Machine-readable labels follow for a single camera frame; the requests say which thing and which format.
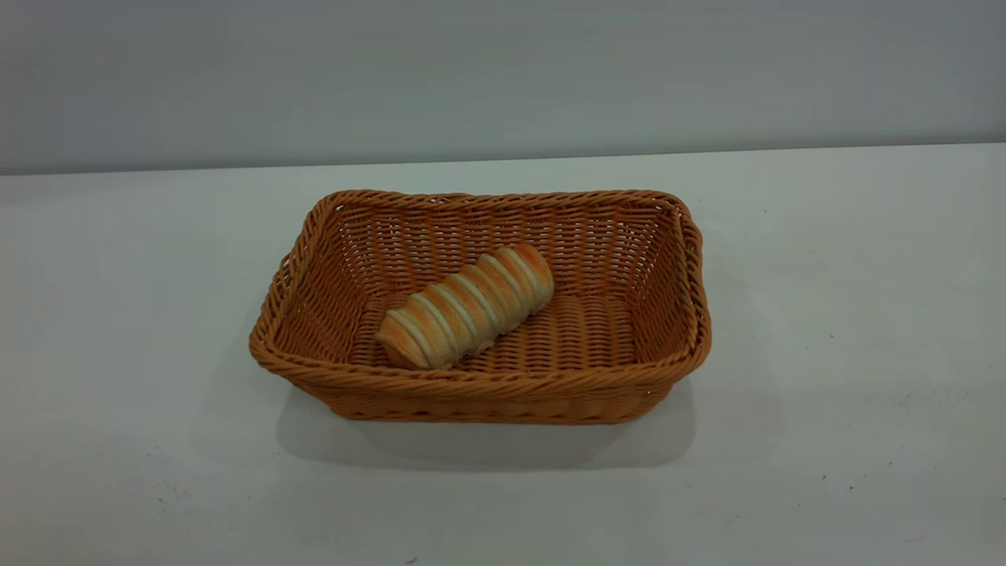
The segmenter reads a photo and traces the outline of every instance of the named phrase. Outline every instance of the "cream horn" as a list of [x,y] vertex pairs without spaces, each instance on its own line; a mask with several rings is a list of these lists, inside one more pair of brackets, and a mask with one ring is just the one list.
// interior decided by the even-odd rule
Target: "cream horn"
[[544,309],[554,292],[552,271],[537,249],[500,247],[388,311],[374,338],[394,366],[448,369]]

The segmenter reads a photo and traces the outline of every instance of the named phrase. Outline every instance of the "rectangular wicker basket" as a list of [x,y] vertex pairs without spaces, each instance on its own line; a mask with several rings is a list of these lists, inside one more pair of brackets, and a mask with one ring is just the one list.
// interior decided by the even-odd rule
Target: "rectangular wicker basket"
[[[521,241],[552,268],[544,311],[452,370],[390,367],[374,340],[387,310]],[[250,351],[350,419],[628,421],[709,352],[701,246],[688,208],[661,192],[337,192],[283,259]]]

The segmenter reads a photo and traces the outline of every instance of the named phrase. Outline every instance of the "golden crust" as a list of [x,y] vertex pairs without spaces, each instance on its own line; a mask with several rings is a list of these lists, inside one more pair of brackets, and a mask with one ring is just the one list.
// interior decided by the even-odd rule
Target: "golden crust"
[[501,247],[389,311],[376,339],[395,366],[450,368],[544,309],[553,294],[551,269],[537,249]]

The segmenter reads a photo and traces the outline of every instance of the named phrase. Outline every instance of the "spiral bread roll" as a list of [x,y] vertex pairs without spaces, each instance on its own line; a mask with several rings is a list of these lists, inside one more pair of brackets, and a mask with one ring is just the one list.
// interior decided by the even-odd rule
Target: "spiral bread roll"
[[554,291],[552,271],[532,245],[500,247],[388,311],[374,338],[395,366],[448,369],[544,309]]

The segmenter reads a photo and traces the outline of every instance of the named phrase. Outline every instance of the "bread roll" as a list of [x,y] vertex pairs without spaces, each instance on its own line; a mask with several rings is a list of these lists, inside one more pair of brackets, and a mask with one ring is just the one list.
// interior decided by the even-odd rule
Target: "bread roll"
[[554,292],[537,249],[501,247],[388,311],[374,338],[397,367],[448,369],[544,309]]

